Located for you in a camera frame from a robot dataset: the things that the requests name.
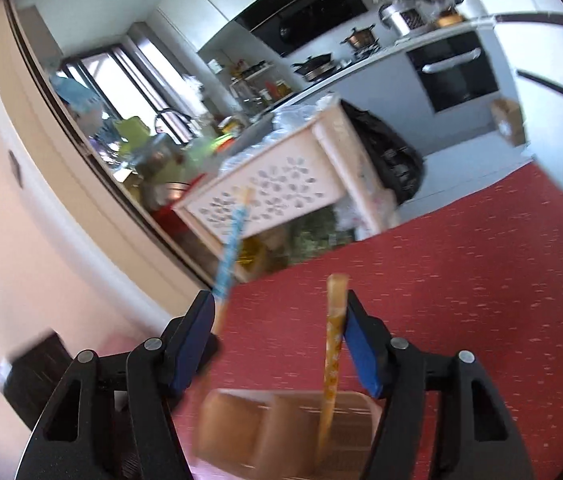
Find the orange patterned chopstick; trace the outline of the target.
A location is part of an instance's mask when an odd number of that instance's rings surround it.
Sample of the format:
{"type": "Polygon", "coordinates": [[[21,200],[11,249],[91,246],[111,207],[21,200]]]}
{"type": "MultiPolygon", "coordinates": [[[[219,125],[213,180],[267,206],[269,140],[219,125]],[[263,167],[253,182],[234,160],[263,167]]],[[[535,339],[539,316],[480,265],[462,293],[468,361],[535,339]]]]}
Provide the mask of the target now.
{"type": "Polygon", "coordinates": [[[326,350],[321,415],[319,415],[316,442],[316,466],[326,454],[333,414],[335,414],[340,354],[347,317],[347,284],[349,277],[345,274],[331,274],[327,278],[326,350]]]}

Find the blue patterned chopstick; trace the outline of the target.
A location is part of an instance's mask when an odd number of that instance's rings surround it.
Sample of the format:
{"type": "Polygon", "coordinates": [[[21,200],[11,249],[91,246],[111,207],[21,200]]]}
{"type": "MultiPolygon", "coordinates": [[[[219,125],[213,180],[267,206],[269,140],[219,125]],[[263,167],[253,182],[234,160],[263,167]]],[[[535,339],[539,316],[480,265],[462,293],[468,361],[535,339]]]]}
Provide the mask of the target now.
{"type": "Polygon", "coordinates": [[[228,295],[232,288],[234,266],[242,244],[242,231],[246,223],[249,203],[254,194],[253,188],[242,188],[238,196],[236,207],[233,214],[233,223],[230,236],[220,260],[218,274],[216,274],[216,284],[214,284],[212,294],[216,304],[216,316],[211,328],[211,332],[219,336],[225,323],[227,312],[228,295]]]}

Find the pink plastic stool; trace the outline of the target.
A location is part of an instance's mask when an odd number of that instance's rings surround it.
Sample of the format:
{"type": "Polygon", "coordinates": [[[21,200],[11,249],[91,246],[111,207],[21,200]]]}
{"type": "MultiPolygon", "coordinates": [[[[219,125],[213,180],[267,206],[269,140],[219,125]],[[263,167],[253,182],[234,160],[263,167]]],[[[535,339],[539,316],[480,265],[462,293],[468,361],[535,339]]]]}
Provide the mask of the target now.
{"type": "Polygon", "coordinates": [[[134,350],[142,341],[143,338],[137,335],[113,333],[97,344],[95,352],[99,356],[114,356],[134,350]]]}

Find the pink utensil holder caddy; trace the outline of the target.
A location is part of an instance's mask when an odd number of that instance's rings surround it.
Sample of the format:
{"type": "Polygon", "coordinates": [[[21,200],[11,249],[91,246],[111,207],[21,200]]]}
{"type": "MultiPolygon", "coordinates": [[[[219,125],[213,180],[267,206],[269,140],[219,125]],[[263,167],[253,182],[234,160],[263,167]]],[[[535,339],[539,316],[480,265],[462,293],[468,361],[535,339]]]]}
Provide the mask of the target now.
{"type": "Polygon", "coordinates": [[[338,393],[325,455],[318,458],[320,392],[214,389],[201,405],[194,454],[242,479],[357,479],[380,416],[380,405],[366,394],[338,393]]]}

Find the green vegetables bunch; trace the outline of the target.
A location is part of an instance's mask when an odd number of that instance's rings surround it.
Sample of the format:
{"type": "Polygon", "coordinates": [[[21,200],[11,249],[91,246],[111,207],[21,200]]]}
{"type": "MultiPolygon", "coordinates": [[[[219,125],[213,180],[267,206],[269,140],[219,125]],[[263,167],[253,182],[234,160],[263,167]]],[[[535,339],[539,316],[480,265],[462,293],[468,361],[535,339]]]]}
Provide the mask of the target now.
{"type": "Polygon", "coordinates": [[[288,259],[291,264],[303,263],[353,240],[352,230],[337,230],[337,218],[332,208],[321,208],[290,222],[288,259]]]}

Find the yellow gold package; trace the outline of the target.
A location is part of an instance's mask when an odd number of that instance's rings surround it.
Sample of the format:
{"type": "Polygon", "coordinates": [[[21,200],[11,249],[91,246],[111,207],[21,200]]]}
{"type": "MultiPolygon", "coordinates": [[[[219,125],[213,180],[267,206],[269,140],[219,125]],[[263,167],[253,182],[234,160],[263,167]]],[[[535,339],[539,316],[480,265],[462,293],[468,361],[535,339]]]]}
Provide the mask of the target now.
{"type": "Polygon", "coordinates": [[[245,238],[240,246],[236,259],[236,269],[242,274],[245,282],[255,280],[265,271],[268,265],[268,248],[260,237],[245,238]]]}

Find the black bag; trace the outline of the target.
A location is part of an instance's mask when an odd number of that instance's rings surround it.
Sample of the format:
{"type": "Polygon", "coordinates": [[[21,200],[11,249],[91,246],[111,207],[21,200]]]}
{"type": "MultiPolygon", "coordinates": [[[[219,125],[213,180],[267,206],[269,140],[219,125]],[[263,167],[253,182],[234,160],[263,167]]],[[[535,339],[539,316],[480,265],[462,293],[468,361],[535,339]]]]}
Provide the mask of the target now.
{"type": "Polygon", "coordinates": [[[341,100],[347,115],[373,163],[384,188],[395,195],[398,205],[411,200],[426,176],[425,159],[388,124],[375,115],[341,100]]]}

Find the steel pot with lid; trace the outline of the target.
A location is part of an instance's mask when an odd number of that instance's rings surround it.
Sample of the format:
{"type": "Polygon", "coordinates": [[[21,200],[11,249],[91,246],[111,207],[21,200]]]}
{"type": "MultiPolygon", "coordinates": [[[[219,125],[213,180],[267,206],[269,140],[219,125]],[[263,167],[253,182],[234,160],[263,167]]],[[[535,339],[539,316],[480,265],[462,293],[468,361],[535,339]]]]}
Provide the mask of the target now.
{"type": "Polygon", "coordinates": [[[170,162],[180,162],[183,152],[167,133],[151,136],[133,158],[133,166],[137,174],[144,179],[155,177],[170,162]]]}

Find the cardboard box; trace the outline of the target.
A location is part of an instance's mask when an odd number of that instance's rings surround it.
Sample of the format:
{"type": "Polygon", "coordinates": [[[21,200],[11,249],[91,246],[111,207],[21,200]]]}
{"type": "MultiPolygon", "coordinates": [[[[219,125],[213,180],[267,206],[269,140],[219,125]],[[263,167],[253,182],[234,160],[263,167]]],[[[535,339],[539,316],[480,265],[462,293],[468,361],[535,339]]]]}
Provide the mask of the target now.
{"type": "Polygon", "coordinates": [[[510,99],[496,99],[491,114],[499,134],[512,146],[527,144],[520,105],[510,99]]]}

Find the built-in black oven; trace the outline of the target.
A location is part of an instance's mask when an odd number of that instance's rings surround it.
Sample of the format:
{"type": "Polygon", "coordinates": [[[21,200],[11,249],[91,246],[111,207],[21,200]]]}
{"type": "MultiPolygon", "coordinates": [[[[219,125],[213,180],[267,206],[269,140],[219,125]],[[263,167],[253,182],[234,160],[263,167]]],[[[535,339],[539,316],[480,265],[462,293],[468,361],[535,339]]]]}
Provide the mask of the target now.
{"type": "Polygon", "coordinates": [[[476,32],[407,52],[436,113],[498,92],[489,55],[476,32]]]}

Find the spice rack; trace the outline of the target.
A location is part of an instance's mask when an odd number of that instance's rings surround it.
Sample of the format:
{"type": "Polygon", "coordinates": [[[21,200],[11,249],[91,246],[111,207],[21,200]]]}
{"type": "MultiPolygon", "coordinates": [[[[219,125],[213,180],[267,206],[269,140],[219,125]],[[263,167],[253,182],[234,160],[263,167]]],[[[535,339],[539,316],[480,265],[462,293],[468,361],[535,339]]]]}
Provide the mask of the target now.
{"type": "Polygon", "coordinates": [[[268,107],[293,95],[291,85],[283,79],[276,65],[268,61],[252,65],[239,61],[231,71],[230,90],[251,115],[265,112],[268,107]]]}

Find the black wok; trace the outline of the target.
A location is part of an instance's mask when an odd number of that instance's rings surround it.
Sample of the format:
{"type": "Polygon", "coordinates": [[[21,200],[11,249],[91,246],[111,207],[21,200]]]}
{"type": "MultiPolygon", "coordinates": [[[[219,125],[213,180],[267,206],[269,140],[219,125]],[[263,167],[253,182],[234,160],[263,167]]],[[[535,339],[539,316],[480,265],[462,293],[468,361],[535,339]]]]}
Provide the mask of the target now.
{"type": "Polygon", "coordinates": [[[336,68],[336,63],[332,61],[331,53],[325,53],[309,56],[304,62],[293,63],[292,67],[296,74],[307,82],[312,82],[332,72],[336,68]]]}

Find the brass cooking pot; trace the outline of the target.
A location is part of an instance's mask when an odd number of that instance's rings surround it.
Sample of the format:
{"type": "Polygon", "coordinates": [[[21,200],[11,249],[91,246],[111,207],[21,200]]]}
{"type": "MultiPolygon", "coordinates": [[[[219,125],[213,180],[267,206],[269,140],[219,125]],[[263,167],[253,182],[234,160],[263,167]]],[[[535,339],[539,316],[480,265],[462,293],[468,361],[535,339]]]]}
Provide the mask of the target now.
{"type": "Polygon", "coordinates": [[[374,46],[377,42],[377,38],[374,35],[374,28],[375,25],[369,25],[361,29],[353,27],[352,32],[341,41],[341,44],[346,44],[355,52],[374,46]]]}

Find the black range hood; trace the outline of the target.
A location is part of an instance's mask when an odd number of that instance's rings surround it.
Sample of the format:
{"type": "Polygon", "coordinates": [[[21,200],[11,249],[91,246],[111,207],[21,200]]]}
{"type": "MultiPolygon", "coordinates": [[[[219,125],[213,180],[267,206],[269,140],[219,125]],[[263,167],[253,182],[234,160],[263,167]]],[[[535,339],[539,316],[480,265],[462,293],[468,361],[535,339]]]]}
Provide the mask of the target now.
{"type": "Polygon", "coordinates": [[[286,56],[366,12],[363,0],[256,0],[236,22],[286,56]]]}

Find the grey wall switch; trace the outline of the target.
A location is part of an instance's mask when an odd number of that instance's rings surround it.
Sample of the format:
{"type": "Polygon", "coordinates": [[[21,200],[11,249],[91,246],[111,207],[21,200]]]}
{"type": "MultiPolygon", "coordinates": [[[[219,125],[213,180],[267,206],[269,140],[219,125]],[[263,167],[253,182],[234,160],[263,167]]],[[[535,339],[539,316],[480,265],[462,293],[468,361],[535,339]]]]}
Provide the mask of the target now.
{"type": "Polygon", "coordinates": [[[8,160],[9,160],[10,171],[12,172],[12,175],[14,176],[17,185],[20,188],[23,188],[24,176],[22,175],[20,162],[13,151],[8,151],[8,160]]]}

